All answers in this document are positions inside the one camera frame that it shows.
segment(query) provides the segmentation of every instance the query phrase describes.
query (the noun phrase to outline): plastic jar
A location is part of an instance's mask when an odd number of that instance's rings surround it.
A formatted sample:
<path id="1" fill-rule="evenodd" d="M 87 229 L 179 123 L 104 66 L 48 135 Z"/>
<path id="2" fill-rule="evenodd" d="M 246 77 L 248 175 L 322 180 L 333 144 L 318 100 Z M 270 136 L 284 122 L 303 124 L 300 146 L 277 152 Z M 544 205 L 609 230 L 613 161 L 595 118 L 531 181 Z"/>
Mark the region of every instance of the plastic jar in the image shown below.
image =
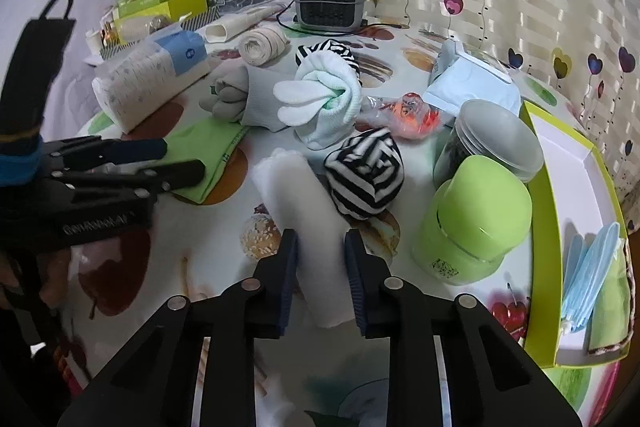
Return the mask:
<path id="1" fill-rule="evenodd" d="M 452 179 L 471 155 L 491 158 L 529 183 L 544 163 L 535 134 L 511 111 L 487 100 L 467 100 L 449 139 L 433 168 L 433 182 L 440 187 Z"/>

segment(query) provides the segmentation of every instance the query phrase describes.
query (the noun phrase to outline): black strap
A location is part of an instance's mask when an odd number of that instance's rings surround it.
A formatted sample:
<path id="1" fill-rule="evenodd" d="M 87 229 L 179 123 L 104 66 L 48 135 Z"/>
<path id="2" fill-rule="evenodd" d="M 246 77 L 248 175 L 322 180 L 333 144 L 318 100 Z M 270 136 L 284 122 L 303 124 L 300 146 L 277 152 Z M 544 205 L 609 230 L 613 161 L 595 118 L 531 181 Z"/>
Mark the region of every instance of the black strap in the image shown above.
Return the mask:
<path id="1" fill-rule="evenodd" d="M 54 4 L 57 3 L 58 0 L 50 0 L 47 5 L 44 7 L 44 10 L 42 10 L 42 13 L 40 14 L 40 18 L 41 19 L 46 19 L 46 15 L 51 11 L 51 9 L 53 8 Z M 65 11 L 65 19 L 69 18 L 69 12 L 71 11 L 71 7 L 74 5 L 74 0 L 67 0 L 66 3 L 66 11 Z"/>

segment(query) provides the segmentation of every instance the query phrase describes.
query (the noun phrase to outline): table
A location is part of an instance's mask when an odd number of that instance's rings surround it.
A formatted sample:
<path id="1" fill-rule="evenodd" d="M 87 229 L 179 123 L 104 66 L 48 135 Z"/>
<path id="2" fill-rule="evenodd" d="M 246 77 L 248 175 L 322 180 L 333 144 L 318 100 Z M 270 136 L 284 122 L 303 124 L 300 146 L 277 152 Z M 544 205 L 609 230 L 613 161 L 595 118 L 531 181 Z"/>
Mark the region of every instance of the table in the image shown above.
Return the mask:
<path id="1" fill-rule="evenodd" d="M 290 49 L 268 65 L 270 70 L 282 73 L 283 78 L 293 77 L 298 45 L 323 40 L 288 33 L 292 39 Z M 364 35 L 338 40 L 348 42 L 360 57 L 365 94 L 395 98 L 406 92 L 424 92 L 442 42 L 416 28 L 372 28 Z M 208 52 L 223 60 L 220 74 L 242 63 L 236 42 L 237 39 L 208 46 Z M 161 137 L 174 128 L 207 118 L 207 113 L 198 107 L 198 100 L 209 93 L 209 84 L 199 81 L 165 104 L 127 138 Z M 472 293 L 488 308 L 499 301 L 506 305 L 521 301 L 528 306 L 532 271 L 530 237 L 506 256 L 496 273 L 467 286 L 454 287 L 436 281 L 411 258 L 417 227 L 434 194 L 433 163 L 447 133 L 445 129 L 421 142 L 399 144 L 405 182 L 388 212 L 370 221 L 364 233 L 367 245 L 391 262 L 394 275 L 430 295 L 452 299 L 459 293 Z M 81 134 L 122 135 L 103 114 L 89 121 Z M 252 248 L 246 234 L 263 230 L 273 222 L 270 223 L 268 210 L 261 205 L 257 189 L 246 174 L 277 147 L 303 152 L 315 172 L 322 171 L 322 161 L 331 150 L 306 149 L 291 129 L 273 134 L 252 128 L 203 205 L 163 195 L 156 204 L 154 225 L 149 232 L 74 248 L 63 324 L 84 345 L 88 368 L 93 374 L 170 296 L 186 294 L 196 300 L 219 295 L 229 285 L 251 275 L 257 248 Z M 274 250 L 277 244 L 269 248 Z M 525 332 L 523 325 L 513 336 L 519 338 Z M 286 336 L 277 342 L 257 341 L 256 349 L 258 425 L 268 425 L 265 419 L 270 415 L 286 415 L 292 409 L 289 401 L 295 409 L 287 418 L 287 426 L 337 426 L 336 417 L 359 418 L 361 427 L 382 425 L 380 415 L 375 413 L 386 407 L 387 341 L 366 341 L 353 322 L 321 330 L 311 322 L 302 301 L 294 298 Z M 617 365 L 553 369 L 549 375 L 588 426 L 598 407 L 608 400 L 616 369 Z M 444 376 L 441 387 L 446 390 Z"/>

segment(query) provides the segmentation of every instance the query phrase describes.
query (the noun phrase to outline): blue surgical mask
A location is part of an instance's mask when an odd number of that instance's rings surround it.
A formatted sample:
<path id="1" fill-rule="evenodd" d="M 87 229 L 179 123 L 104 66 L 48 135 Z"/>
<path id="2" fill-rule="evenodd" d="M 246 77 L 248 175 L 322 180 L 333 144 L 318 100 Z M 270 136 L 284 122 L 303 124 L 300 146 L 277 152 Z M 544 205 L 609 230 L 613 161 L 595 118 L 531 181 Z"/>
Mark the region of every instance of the blue surgical mask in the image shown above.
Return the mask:
<path id="1" fill-rule="evenodd" d="M 562 334 L 583 330 L 616 252 L 620 249 L 620 224 L 602 227 L 589 248 L 576 234 L 569 246 L 562 288 Z"/>

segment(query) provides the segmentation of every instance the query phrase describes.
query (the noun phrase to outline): white rolled towel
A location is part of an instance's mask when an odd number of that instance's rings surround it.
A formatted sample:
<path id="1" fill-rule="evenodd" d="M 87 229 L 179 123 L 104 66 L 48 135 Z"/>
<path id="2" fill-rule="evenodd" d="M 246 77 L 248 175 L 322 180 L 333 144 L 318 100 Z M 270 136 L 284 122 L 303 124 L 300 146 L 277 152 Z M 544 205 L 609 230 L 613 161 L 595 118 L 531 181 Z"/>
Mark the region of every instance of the white rolled towel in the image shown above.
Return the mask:
<path id="1" fill-rule="evenodd" d="M 251 66 L 261 66 L 282 55 L 289 39 L 279 26 L 260 26 L 240 37 L 238 51 L 242 59 Z"/>
<path id="2" fill-rule="evenodd" d="M 353 301 L 344 265 L 348 223 L 297 151 L 276 149 L 252 169 L 264 206 L 282 232 L 298 234 L 298 283 L 321 328 L 353 319 Z"/>

